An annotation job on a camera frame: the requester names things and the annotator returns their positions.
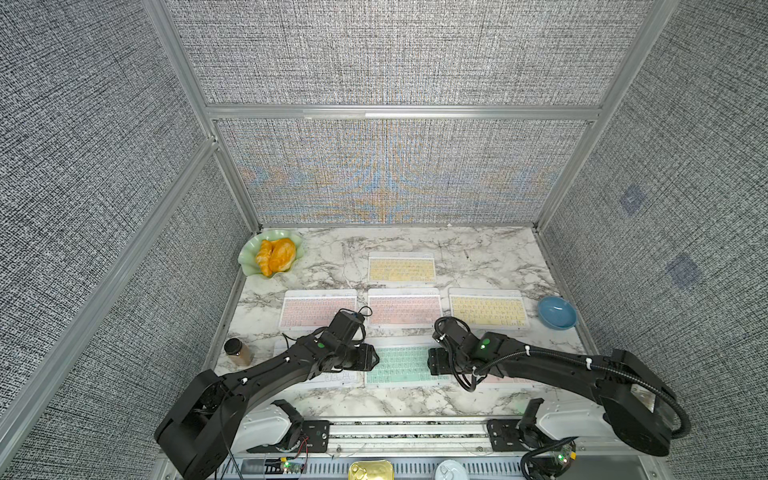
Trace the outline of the orange croissant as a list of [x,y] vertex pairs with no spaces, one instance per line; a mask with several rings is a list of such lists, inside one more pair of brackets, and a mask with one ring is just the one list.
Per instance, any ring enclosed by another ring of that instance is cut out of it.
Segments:
[[263,240],[255,261],[262,275],[271,277],[275,273],[289,270],[297,255],[297,247],[289,238],[276,241]]

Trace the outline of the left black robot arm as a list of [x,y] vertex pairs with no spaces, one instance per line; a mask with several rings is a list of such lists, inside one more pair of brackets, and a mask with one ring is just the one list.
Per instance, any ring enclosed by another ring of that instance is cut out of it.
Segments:
[[206,479],[233,452],[249,410],[322,373],[371,371],[378,363],[371,344],[338,338],[330,330],[305,335],[282,354],[246,370],[198,374],[160,421],[155,441],[184,479]]

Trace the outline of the green leaf-shaped plate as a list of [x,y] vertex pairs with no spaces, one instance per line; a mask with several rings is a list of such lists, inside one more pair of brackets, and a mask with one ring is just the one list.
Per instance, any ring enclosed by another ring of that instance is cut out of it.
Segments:
[[270,240],[270,241],[276,241],[281,238],[289,238],[291,239],[296,247],[297,247],[297,255],[296,259],[292,265],[292,267],[296,264],[296,262],[304,255],[305,253],[305,245],[304,245],[304,239],[301,237],[300,234],[298,234],[296,231],[293,230],[267,230],[260,234],[255,235],[250,240],[246,242],[246,244],[241,248],[240,253],[238,255],[238,263],[241,267],[242,273],[245,276],[254,276],[259,275],[262,277],[266,277],[261,274],[259,267],[256,264],[255,256],[258,253],[260,244],[263,240]]

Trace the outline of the glass jar black lid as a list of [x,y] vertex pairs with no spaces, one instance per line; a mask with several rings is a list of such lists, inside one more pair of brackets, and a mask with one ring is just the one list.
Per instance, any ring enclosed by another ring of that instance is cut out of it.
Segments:
[[223,348],[227,357],[235,366],[242,368],[250,366],[253,358],[252,353],[240,338],[233,337],[228,339],[224,343]]

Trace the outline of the green keyboard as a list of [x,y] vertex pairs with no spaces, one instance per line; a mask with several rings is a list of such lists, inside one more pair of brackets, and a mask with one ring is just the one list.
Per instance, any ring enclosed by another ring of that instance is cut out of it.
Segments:
[[429,350],[437,347],[430,337],[377,337],[368,340],[379,357],[365,373],[370,388],[439,386],[445,378],[430,373]]

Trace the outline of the pink keyboard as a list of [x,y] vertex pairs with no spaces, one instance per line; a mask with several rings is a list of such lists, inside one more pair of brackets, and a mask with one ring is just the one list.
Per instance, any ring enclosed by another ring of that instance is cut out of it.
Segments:
[[328,325],[340,309],[357,310],[355,290],[289,290],[284,295],[279,328],[314,330]]
[[488,376],[479,383],[481,389],[534,389],[539,388],[540,386],[540,383],[533,380],[508,376],[498,377],[492,374],[488,374]]
[[436,288],[371,289],[367,305],[371,324],[382,328],[427,328],[442,316]]

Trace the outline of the yellow keyboard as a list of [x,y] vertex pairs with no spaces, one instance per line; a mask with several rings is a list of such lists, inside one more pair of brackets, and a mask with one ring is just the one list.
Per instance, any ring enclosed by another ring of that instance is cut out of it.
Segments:
[[523,295],[518,290],[450,288],[451,313],[467,324],[489,329],[530,326]]
[[432,283],[436,280],[432,254],[418,252],[371,252],[368,259],[371,283]]

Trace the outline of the blue bowl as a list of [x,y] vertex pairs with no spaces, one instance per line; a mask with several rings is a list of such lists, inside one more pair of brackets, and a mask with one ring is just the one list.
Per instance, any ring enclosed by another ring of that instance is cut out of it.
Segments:
[[562,297],[547,296],[540,299],[537,312],[541,322],[553,330],[568,330],[578,323],[576,309]]

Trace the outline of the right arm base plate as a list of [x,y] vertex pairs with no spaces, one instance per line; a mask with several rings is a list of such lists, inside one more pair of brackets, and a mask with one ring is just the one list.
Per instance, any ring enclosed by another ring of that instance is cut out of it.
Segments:
[[486,422],[486,429],[494,452],[528,452],[556,443],[534,420],[522,417],[490,419]]

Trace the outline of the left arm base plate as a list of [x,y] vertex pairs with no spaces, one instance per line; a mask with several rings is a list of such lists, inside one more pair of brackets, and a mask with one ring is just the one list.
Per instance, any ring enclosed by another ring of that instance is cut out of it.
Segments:
[[276,445],[260,445],[247,449],[248,453],[268,453],[297,457],[301,453],[326,453],[330,440],[331,422],[305,420],[300,426],[292,426],[286,438]]

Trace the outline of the white keyboard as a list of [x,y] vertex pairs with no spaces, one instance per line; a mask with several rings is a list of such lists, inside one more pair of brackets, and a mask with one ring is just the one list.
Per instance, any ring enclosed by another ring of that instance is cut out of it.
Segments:
[[329,389],[329,388],[356,388],[363,385],[363,374],[356,371],[342,371],[338,373],[324,372],[311,380],[298,383],[290,387],[290,390]]

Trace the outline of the gold tin can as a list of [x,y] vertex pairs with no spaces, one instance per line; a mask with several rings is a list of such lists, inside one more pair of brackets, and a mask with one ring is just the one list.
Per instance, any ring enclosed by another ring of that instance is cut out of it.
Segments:
[[387,460],[353,462],[348,469],[348,480],[393,480],[394,467]]

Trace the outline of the aluminium mounting rail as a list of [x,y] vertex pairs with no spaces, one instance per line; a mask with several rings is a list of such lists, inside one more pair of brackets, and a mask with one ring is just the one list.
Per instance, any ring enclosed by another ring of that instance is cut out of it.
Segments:
[[[486,422],[490,419],[524,418],[533,416],[468,416],[468,417],[329,417],[311,418],[289,415],[271,406],[246,415],[236,432],[233,452],[248,453],[247,449],[260,445],[276,445],[286,438],[289,429],[305,420],[331,422],[330,440],[326,453],[334,459],[354,457],[452,457],[512,455],[522,452],[494,452],[488,437]],[[596,455],[631,455],[633,449],[613,435],[597,412],[581,409],[557,412],[545,416],[545,425],[536,425],[548,436],[556,439],[566,434],[577,434],[583,441],[582,451]]]

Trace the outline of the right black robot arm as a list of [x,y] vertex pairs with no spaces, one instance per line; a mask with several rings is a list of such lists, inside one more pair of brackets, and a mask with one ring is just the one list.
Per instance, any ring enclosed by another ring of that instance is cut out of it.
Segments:
[[532,346],[495,332],[475,336],[466,322],[441,317],[429,351],[433,376],[452,375],[467,392],[488,377],[511,377],[553,386],[601,406],[615,436],[633,449],[664,457],[673,440],[691,431],[674,392],[634,354],[587,356]]

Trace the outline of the white round container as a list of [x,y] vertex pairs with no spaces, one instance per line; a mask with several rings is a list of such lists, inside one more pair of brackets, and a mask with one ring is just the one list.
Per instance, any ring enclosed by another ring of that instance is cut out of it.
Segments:
[[435,469],[435,480],[469,480],[466,468],[456,460],[444,460]]

